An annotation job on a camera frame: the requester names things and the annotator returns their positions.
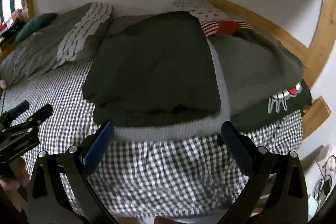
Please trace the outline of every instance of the cartoon graphic print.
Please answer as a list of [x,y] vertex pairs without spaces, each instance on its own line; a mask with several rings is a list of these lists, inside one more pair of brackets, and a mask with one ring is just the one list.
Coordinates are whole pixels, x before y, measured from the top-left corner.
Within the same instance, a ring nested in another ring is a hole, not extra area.
[[283,110],[287,111],[287,100],[292,97],[296,97],[302,90],[301,83],[297,83],[295,86],[280,91],[268,99],[267,111],[270,114],[273,110],[273,105],[275,103],[275,110],[277,113],[280,112],[280,106],[283,106]]

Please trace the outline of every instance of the dark green blanket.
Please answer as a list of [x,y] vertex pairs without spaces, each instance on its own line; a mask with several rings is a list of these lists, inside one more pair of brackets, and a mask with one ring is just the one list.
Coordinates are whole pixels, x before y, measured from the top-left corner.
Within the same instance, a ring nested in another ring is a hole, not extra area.
[[93,119],[120,127],[165,126],[219,112],[216,75],[199,21],[157,15],[106,38],[83,85]]

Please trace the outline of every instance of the gray duvet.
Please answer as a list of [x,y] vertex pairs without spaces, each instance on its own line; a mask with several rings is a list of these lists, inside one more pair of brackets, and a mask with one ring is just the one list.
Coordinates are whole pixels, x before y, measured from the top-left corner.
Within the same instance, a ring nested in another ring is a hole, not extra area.
[[1,63],[0,78],[13,85],[66,62],[91,60],[110,26],[112,9],[106,3],[88,3],[58,15],[17,45]]

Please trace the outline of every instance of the polka dot pillow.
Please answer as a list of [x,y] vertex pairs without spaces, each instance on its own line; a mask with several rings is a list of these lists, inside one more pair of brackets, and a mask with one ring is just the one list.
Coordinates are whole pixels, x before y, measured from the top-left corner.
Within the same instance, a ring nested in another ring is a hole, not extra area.
[[188,11],[199,20],[232,20],[229,15],[203,0],[175,0],[167,6],[166,11]]

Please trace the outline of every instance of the black t-shirt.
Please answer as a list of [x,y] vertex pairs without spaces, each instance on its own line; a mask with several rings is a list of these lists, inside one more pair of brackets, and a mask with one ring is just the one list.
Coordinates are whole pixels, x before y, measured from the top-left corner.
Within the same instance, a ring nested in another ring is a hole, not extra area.
[[251,132],[268,126],[304,106],[311,106],[309,87],[302,80],[294,87],[260,101],[231,117],[231,122],[240,132]]

